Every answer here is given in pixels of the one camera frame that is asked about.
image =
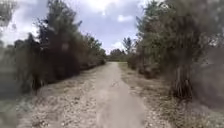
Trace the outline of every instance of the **distant tree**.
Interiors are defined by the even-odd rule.
[[[126,61],[126,54],[125,52],[120,49],[114,49],[110,52],[110,55],[109,55],[109,60],[110,61]]]
[[[126,53],[129,55],[132,51],[132,40],[131,38],[124,38],[123,45],[125,47]]]

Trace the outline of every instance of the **blue sky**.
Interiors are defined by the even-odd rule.
[[[37,32],[37,19],[46,16],[47,0],[16,0],[18,9],[5,29],[2,40],[13,43],[24,39],[28,32]],[[124,37],[135,38],[136,16],[143,14],[147,0],[65,0],[77,12],[77,21],[83,21],[80,31],[90,33],[99,39],[109,53],[114,48],[122,48]]]

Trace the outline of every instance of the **dirt road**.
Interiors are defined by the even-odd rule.
[[[131,93],[117,63],[43,88],[36,98],[22,104],[29,109],[19,128],[170,127]]]

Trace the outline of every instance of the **bush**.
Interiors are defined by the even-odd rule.
[[[49,0],[47,7],[47,18],[38,22],[38,36],[30,34],[14,45],[16,76],[23,92],[105,64],[101,43],[78,31],[81,22],[75,23],[76,12],[62,0]]]

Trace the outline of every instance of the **dense shrubbery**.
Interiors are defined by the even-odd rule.
[[[16,76],[23,92],[38,90],[105,63],[101,43],[90,35],[82,35],[76,13],[61,0],[48,1],[46,19],[38,22],[37,37],[15,42]]]
[[[109,61],[117,61],[117,62],[125,62],[126,61],[126,53],[121,51],[120,49],[114,49],[110,52],[108,56]]]
[[[172,94],[181,99],[190,98],[193,95],[192,65],[214,39],[220,37],[222,31],[218,26],[222,26],[222,18],[219,16],[224,11],[222,8],[218,13],[210,10],[206,17],[201,14],[204,9],[219,4],[222,3],[200,0],[149,3],[144,16],[138,19],[139,41],[130,54],[128,65],[149,78],[168,74],[165,78],[172,85]]]

